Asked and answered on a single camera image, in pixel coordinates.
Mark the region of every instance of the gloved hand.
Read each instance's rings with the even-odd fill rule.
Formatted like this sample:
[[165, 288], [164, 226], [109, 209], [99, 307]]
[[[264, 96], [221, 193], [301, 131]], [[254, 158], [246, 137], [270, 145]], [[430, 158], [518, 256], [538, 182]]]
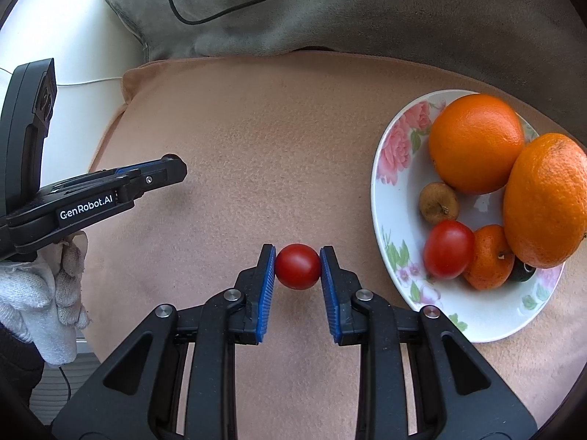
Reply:
[[75, 359], [75, 328], [90, 322], [81, 304], [86, 253], [87, 236], [77, 232], [40, 249], [32, 263], [0, 261], [0, 323], [55, 366]]

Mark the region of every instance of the black cable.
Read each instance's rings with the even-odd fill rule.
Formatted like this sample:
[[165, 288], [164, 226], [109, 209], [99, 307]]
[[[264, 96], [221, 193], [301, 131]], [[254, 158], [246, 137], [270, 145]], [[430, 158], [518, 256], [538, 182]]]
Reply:
[[177, 8], [175, 7], [175, 4], [173, 3], [173, 0], [167, 0], [169, 2], [169, 6], [171, 7], [171, 11], [173, 11], [173, 14], [175, 15], [175, 17], [181, 21], [181, 23], [184, 23], [185, 25], [201, 25], [202, 23], [207, 23], [209, 21], [215, 20], [216, 18], [220, 18], [221, 16], [224, 16], [225, 14], [228, 13], [232, 13], [233, 11], [237, 11], [237, 10], [241, 10], [243, 8], [247, 8], [248, 6], [253, 6], [257, 3], [263, 3], [263, 1], [267, 1], [267, 0], [251, 0], [251, 1], [247, 1], [245, 3], [241, 3], [241, 4], [237, 4], [234, 6], [231, 6], [230, 8], [227, 8], [226, 10], [220, 11], [216, 14], [213, 14], [212, 16], [208, 16], [207, 18], [204, 18], [203, 20], [186, 20], [179, 11], [177, 11]]
[[72, 397], [72, 386], [69, 385], [68, 376], [65, 375], [65, 372], [63, 371], [63, 369], [61, 367], [59, 367], [59, 371], [61, 372], [61, 375], [65, 379], [65, 383], [68, 385], [68, 402], [69, 402], [69, 399], [71, 399], [71, 397]]

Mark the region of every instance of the floral plate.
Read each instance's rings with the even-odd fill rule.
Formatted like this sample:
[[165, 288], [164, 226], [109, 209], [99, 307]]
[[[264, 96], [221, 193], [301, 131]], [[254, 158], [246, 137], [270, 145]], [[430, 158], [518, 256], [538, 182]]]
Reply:
[[[447, 104], [473, 92], [447, 89], [410, 102], [392, 120], [377, 148], [371, 176], [371, 210], [387, 271], [413, 310], [438, 306], [471, 342], [497, 341], [527, 325], [557, 286], [563, 265], [536, 271], [524, 283], [477, 291], [461, 277], [436, 281], [424, 269], [422, 250], [431, 226], [418, 210], [418, 197], [440, 181], [428, 152], [430, 127]], [[538, 136], [522, 117], [526, 141]], [[459, 221], [476, 230], [502, 223], [503, 189], [478, 197], [459, 194]]]

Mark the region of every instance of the cherry tomato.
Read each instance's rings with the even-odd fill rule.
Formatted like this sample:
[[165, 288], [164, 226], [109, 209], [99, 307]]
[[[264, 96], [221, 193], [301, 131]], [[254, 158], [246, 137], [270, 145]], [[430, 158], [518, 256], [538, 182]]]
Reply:
[[475, 254], [475, 235], [454, 220], [444, 220], [424, 245], [424, 266], [436, 278], [452, 279], [465, 271]]
[[294, 243], [283, 248], [275, 259], [275, 276], [291, 289], [308, 289], [320, 278], [320, 257], [308, 245]]

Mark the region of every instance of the tangerine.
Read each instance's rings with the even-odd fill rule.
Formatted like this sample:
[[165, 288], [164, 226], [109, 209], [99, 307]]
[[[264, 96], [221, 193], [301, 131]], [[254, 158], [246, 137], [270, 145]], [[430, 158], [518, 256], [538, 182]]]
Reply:
[[430, 157], [440, 178], [463, 194], [489, 194], [508, 181], [524, 148], [515, 111], [488, 94], [451, 102], [430, 130]]
[[504, 228], [489, 224], [475, 233], [475, 254], [463, 276], [479, 290], [503, 285], [514, 268], [515, 255], [508, 245]]

